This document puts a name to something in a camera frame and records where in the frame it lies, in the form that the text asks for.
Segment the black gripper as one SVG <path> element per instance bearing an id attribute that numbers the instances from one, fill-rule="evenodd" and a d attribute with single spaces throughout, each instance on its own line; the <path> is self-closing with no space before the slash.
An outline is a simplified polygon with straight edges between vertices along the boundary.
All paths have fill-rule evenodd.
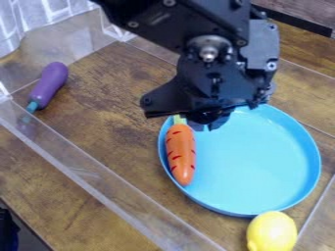
<path id="1" fill-rule="evenodd" d="M 219 129 L 230 109 L 255 109 L 267 101 L 274 74 L 268 67 L 250 69 L 243 62 L 206 64 L 180 58 L 175 77 L 140 99 L 146 117 L 182 114 L 195 131 Z"/>

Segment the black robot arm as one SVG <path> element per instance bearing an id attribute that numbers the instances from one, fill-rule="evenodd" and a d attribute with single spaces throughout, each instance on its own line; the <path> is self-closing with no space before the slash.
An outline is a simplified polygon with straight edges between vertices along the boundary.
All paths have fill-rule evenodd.
<path id="1" fill-rule="evenodd" d="M 250 0 L 92 0 L 110 22 L 179 55 L 175 77 L 140 99 L 148 118 L 218 129 L 274 93 L 281 34 Z"/>

